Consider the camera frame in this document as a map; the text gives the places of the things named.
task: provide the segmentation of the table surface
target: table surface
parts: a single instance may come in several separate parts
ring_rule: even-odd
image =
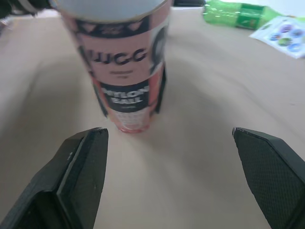
[[[129,135],[102,116],[61,20],[19,20],[0,38],[0,220],[64,139],[102,126],[96,229],[268,229],[231,131],[275,135],[305,158],[305,65],[250,33],[174,11],[162,112]]]

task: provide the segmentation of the pink can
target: pink can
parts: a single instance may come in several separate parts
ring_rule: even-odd
[[[171,0],[120,21],[97,21],[57,6],[77,44],[104,113],[127,133],[147,129],[164,88]]]

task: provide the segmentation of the printed label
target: printed label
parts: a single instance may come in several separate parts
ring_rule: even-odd
[[[148,80],[129,86],[113,86],[100,83],[108,106],[118,112],[131,113],[148,106]]]
[[[263,11],[264,6],[255,6],[243,3],[236,21],[236,26],[256,30]]]
[[[166,0],[141,19],[119,23],[84,21],[61,12],[88,72],[101,86],[109,115],[121,122],[118,126],[122,113],[137,113],[129,130],[148,125],[149,103],[155,107],[160,90],[170,7],[171,0]]]

